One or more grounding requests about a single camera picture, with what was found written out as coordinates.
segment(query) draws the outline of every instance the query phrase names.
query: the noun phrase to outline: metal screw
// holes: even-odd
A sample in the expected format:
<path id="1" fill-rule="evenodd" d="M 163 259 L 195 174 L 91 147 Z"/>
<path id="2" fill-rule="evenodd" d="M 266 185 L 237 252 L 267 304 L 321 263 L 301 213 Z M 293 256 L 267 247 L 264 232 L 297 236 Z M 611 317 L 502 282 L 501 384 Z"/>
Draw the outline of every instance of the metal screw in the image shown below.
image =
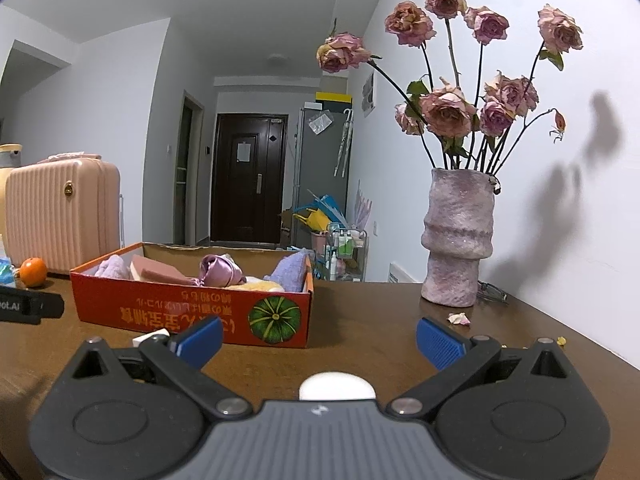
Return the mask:
<path id="1" fill-rule="evenodd" d="M 391 403 L 391 409 L 399 415 L 415 415 L 422 410 L 422 403 L 413 397 L 400 397 Z"/>
<path id="2" fill-rule="evenodd" d="M 222 399 L 216 404 L 216 410 L 223 415 L 240 415 L 249 408 L 249 403 L 240 397 Z"/>
<path id="3" fill-rule="evenodd" d="M 149 339 L 151 339 L 151 341 L 164 343 L 167 339 L 169 339 L 169 336 L 167 336 L 166 334 L 153 334 Z"/>

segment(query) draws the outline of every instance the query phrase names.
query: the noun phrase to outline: rose stem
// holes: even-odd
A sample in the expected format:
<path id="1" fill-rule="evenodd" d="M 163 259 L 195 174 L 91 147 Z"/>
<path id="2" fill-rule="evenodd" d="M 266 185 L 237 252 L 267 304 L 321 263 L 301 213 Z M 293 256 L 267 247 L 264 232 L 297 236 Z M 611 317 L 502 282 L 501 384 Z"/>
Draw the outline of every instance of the rose stem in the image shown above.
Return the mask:
<path id="1" fill-rule="evenodd" d="M 474 106 L 478 108 L 478 99 L 480 99 L 480 82 L 482 81 L 482 48 L 484 45 L 480 43 L 480 61 L 478 61 L 478 86 L 476 86 L 476 100 L 474 101 Z M 469 154 L 474 152 L 474 145 L 476 143 L 476 133 L 471 131 L 471 147 L 469 148 Z M 469 169 L 469 165 L 471 164 L 471 157 L 466 160 L 465 170 Z"/>
<path id="2" fill-rule="evenodd" d="M 502 163 L 500 164 L 500 166 L 498 166 L 498 168 L 496 170 L 494 170 L 494 175 L 496 173 L 498 173 L 498 171 L 500 171 L 500 168 L 504 166 L 504 163 L 507 161 L 507 159 L 509 158 L 509 155 L 511 155 L 511 152 L 513 151 L 513 149 L 516 147 L 516 144 L 518 143 L 518 141 L 520 140 L 520 137 L 522 137 L 522 134 L 524 133 L 524 131 L 529 128 L 535 121 L 537 121 L 540 117 L 550 114 L 553 111 L 558 111 L 555 108 L 551 108 L 549 110 L 547 110 L 546 112 L 542 112 L 539 115 L 536 115 L 529 123 L 525 122 L 524 127 L 522 128 L 522 131 L 520 132 L 520 135 L 516 138 L 516 141 L 513 143 L 513 146 L 511 146 L 511 149 L 507 152 L 507 154 L 504 156 L 504 159 L 502 160 Z"/>
<path id="3" fill-rule="evenodd" d="M 527 98 L 527 92 L 529 91 L 529 87 L 533 83 L 533 73 L 535 72 L 536 65 L 538 64 L 538 58 L 540 57 L 540 52 L 542 52 L 542 49 L 544 47 L 545 47 L 545 42 L 543 41 L 542 45 L 540 45 L 540 48 L 536 52 L 536 57 L 534 58 L 533 66 L 531 67 L 531 73 L 529 74 L 529 81 L 527 82 L 527 86 L 524 87 L 524 92 L 522 94 L 522 99 L 520 100 L 520 102 L 516 106 L 516 109 L 520 106 L 521 102 L 523 102 L 524 99 Z M 492 174 L 491 171 L 490 171 L 490 168 L 491 168 L 491 164 L 494 163 L 494 159 L 495 159 L 494 170 L 495 170 L 495 167 L 498 165 L 498 162 L 500 161 L 500 156 L 502 155 L 502 150 L 504 150 L 504 145 L 507 142 L 507 136 L 509 135 L 509 131 L 510 130 L 511 130 L 511 127 L 509 127 L 507 129 L 507 131 L 504 133 L 504 135 L 500 139 L 500 145 L 496 146 L 496 149 L 495 149 L 495 152 L 494 152 L 494 156 L 491 157 L 491 160 L 489 161 L 489 165 L 486 168 L 487 174 Z"/>
<path id="4" fill-rule="evenodd" d="M 482 149 L 485 148 L 484 144 L 486 142 L 486 137 L 482 137 L 482 142 L 480 142 L 480 150 L 478 151 L 478 158 L 476 158 L 476 163 L 474 164 L 474 170 L 478 170 L 478 163 L 480 162 L 480 159 L 482 157 Z"/>
<path id="5" fill-rule="evenodd" d="M 427 75 L 429 76 L 429 92 L 433 92 L 433 76 L 431 75 L 431 65 L 429 64 L 429 57 L 427 56 L 427 42 L 423 41 L 420 48 L 424 54 L 424 62 L 427 64 Z"/>
<path id="6" fill-rule="evenodd" d="M 480 171 L 484 173 L 484 161 L 486 159 L 487 145 L 489 144 L 489 141 L 486 140 L 486 136 L 482 138 L 482 143 L 484 144 L 484 151 L 482 152 L 482 162 L 480 163 Z"/>
<path id="7" fill-rule="evenodd" d="M 433 92 L 433 75 L 431 75 L 431 65 L 429 63 L 429 57 L 427 56 L 427 42 L 423 41 L 420 48 L 422 49 L 422 53 L 424 54 L 424 62 L 427 64 L 427 76 L 429 76 L 429 92 Z M 444 160 L 444 169 L 447 170 L 447 154 L 444 152 L 444 143 L 438 137 L 440 141 L 440 147 L 442 148 L 442 160 Z"/>
<path id="8" fill-rule="evenodd" d="M 389 81 L 391 83 L 391 85 L 398 90 L 398 92 L 400 92 L 400 95 L 404 98 L 404 100 L 406 101 L 406 103 L 409 105 L 409 107 L 411 108 L 411 110 L 414 111 L 414 113 L 416 115 L 418 115 L 418 117 L 420 118 L 420 120 L 427 125 L 427 121 L 425 120 L 425 118 L 422 116 L 422 113 L 420 112 L 420 110 L 418 110 L 418 108 L 416 107 L 416 105 L 414 104 L 413 101 L 411 101 L 411 99 L 409 99 L 409 96 L 407 94 L 405 94 L 402 89 L 396 84 L 396 82 L 391 79 L 384 70 L 382 70 L 375 61 L 373 61 L 372 59 L 369 59 L 369 61 L 367 61 L 368 64 L 370 64 L 375 70 L 377 70 L 378 72 L 380 72 L 380 74 L 382 75 L 382 77 L 384 77 L 387 81 Z M 431 166 L 436 168 L 436 163 L 433 161 L 433 157 L 431 156 L 431 153 L 429 152 L 429 149 L 427 148 L 427 143 L 424 141 L 424 134 L 420 135 L 420 138 L 422 139 L 422 145 L 424 146 L 424 151 L 427 152 L 427 156 L 429 157 L 429 160 L 431 161 Z"/>
<path id="9" fill-rule="evenodd" d="M 453 55 L 453 38 L 451 37 L 451 25 L 449 23 L 449 19 L 444 19 L 445 24 L 447 25 L 447 35 L 449 37 L 449 55 L 451 56 L 451 64 L 453 65 L 453 73 L 456 77 L 456 86 L 460 88 L 460 74 L 458 73 L 458 67 L 456 66 L 456 58 Z"/>

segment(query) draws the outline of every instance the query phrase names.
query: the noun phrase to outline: pumpkin illustration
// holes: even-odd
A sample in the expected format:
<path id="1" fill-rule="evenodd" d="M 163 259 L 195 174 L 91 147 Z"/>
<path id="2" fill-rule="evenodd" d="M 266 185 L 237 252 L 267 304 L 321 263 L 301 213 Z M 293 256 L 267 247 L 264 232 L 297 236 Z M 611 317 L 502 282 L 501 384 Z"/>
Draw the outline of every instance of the pumpkin illustration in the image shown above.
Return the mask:
<path id="1" fill-rule="evenodd" d="M 248 317 L 252 334 L 270 345 L 288 341 L 300 328 L 300 307 L 284 296 L 258 301 Z"/>

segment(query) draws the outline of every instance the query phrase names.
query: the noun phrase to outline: door frame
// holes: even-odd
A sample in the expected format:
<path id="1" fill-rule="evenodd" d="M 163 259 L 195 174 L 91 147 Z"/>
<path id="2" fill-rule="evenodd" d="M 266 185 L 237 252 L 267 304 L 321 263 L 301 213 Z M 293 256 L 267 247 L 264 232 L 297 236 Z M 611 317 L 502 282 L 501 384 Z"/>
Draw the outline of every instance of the door frame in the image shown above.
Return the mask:
<path id="1" fill-rule="evenodd" d="M 216 115 L 216 132 L 214 134 L 213 141 L 213 156 L 212 158 L 212 171 L 211 171 L 211 191 L 209 200 L 209 240 L 213 241 L 232 241 L 232 240 L 217 240 L 216 232 L 216 174 L 218 170 L 218 156 L 220 155 L 220 126 L 222 119 L 225 116 L 234 117 L 247 117 L 251 119 L 281 119 L 282 120 L 282 142 L 280 143 L 280 177 L 278 186 L 280 187 L 280 205 L 278 208 L 282 209 L 282 195 L 284 193 L 284 165 L 285 158 L 287 156 L 287 131 L 289 129 L 289 115 L 288 114 L 243 114 L 243 113 L 231 113 L 231 114 L 217 114 Z"/>
<path id="2" fill-rule="evenodd" d="M 180 100 L 180 120 L 178 122 L 178 136 L 175 143 L 174 157 L 174 222 L 172 231 L 175 229 L 175 186 L 178 178 L 178 145 L 180 143 L 180 126 L 182 124 L 182 112 L 184 107 L 190 108 L 193 112 L 191 117 L 191 130 L 189 132 L 189 155 L 187 158 L 187 184 L 184 200 L 184 241 L 188 246 L 196 245 L 196 202 L 198 199 L 198 170 L 200 165 L 200 143 L 202 141 L 202 127 L 204 125 L 204 106 L 187 91 L 182 93 Z"/>

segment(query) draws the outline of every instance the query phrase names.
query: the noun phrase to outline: yellow cloth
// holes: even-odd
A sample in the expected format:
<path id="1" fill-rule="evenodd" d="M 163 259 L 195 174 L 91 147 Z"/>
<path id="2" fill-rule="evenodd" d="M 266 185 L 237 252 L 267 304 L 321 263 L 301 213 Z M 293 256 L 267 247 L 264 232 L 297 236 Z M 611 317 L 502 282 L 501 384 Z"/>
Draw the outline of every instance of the yellow cloth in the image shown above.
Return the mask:
<path id="1" fill-rule="evenodd" d="M 231 285 L 227 288 L 231 288 L 233 290 L 260 290 L 263 292 L 284 292 L 284 289 L 279 283 L 276 282 L 266 282 L 265 280 L 260 280 L 259 282 L 253 283 L 243 283 L 242 285 Z"/>

